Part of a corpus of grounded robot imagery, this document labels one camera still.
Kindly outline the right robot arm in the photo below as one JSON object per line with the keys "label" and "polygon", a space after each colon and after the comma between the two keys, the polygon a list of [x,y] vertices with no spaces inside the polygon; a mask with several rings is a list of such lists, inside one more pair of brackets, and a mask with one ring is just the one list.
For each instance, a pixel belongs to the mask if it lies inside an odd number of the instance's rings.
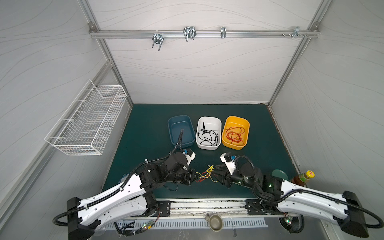
{"label": "right robot arm", "polygon": [[360,238],[369,237],[369,229],[384,226],[378,215],[363,208],[353,192],[326,193],[264,175],[244,155],[224,153],[220,159],[221,165],[211,174],[226,188],[235,184],[251,190],[254,197],[245,205],[250,215],[309,216],[338,225],[344,233]]}

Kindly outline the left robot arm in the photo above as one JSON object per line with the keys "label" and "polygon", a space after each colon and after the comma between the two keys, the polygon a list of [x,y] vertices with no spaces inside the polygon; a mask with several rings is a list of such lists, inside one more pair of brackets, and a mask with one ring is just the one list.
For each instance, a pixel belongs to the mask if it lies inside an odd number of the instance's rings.
{"label": "left robot arm", "polygon": [[87,199],[68,200],[67,211],[55,216],[53,224],[66,227],[70,240],[87,240],[110,223],[159,213],[154,190],[166,183],[190,186],[197,178],[190,168],[196,155],[183,149],[182,138],[180,133],[167,156],[140,163],[116,186]]}

